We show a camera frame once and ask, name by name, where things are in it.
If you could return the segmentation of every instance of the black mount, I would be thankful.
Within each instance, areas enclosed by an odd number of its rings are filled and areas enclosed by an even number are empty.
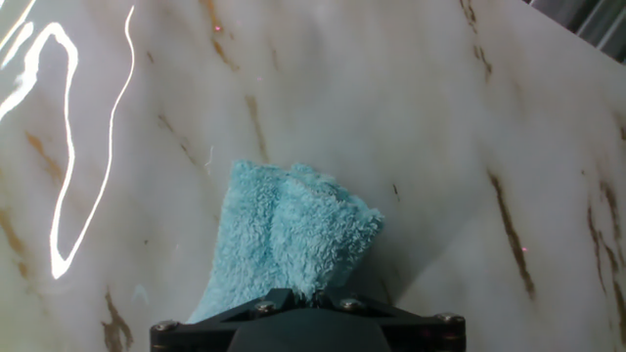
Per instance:
[[[420,317],[344,288],[318,291],[312,303],[275,288],[197,324],[151,328],[152,352],[463,352],[466,321]]]

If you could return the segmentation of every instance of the screw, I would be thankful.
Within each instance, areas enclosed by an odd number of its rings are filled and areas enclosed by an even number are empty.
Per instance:
[[[155,325],[155,330],[157,331],[173,330],[176,327],[178,327],[178,324],[179,324],[178,322],[173,321],[173,320],[162,321]]]
[[[363,303],[360,300],[354,298],[341,299],[339,305],[344,310],[352,311],[363,307]]]
[[[276,303],[272,301],[261,301],[254,305],[254,309],[260,313],[270,313],[276,309]]]
[[[441,314],[435,315],[434,317],[439,319],[439,320],[441,320],[441,321],[443,321],[446,324],[462,323],[462,322],[464,322],[466,320],[462,316],[460,316],[458,314],[454,314],[454,313],[441,313]]]

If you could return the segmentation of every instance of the towel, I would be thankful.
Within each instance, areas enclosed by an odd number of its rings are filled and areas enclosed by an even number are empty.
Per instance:
[[[383,217],[310,166],[234,163],[201,302],[189,324],[291,288],[311,299],[343,286],[380,232]]]

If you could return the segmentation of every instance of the white marble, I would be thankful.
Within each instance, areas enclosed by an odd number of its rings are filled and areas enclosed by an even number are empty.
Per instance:
[[[1,351],[185,320],[240,157],[378,207],[352,287],[467,316],[469,351],[626,351],[626,69],[523,2],[29,3],[0,1]]]

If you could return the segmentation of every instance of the microfiber cloth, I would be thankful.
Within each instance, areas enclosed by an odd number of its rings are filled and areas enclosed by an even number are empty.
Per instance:
[[[383,225],[382,215],[310,166],[234,163],[213,268],[189,324],[291,288],[311,299],[343,286]]]

